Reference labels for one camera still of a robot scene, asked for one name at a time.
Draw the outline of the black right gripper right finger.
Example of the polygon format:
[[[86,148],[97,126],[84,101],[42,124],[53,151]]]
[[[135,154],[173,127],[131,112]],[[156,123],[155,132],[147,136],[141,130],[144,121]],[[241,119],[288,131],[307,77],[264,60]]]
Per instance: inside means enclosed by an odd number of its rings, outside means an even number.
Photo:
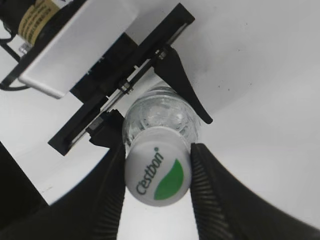
[[[203,143],[190,153],[192,207],[201,240],[318,240],[320,230],[283,212],[234,177]]]

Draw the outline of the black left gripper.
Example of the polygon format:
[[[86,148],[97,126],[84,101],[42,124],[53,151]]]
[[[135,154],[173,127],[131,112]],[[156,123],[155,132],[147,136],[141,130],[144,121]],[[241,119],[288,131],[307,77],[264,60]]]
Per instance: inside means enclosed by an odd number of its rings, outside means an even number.
[[[71,93],[83,105],[48,144],[61,155],[66,155],[73,147],[74,140],[98,116],[101,107],[125,84],[135,68],[154,57],[157,51],[194,21],[194,16],[178,3],[140,44],[123,33],[71,89]],[[174,48],[166,46],[155,63],[154,72],[192,107],[203,122],[213,122],[198,99]],[[117,109],[103,112],[88,127],[89,141],[99,147],[118,147],[122,142],[123,122],[124,117]]]

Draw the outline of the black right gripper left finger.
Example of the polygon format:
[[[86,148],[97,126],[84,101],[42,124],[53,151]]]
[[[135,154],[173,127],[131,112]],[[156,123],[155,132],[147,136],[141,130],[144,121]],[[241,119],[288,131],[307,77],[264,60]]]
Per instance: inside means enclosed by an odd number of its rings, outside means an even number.
[[[115,240],[125,195],[124,156],[123,144],[112,144],[84,179],[48,204],[1,146],[1,239]]]

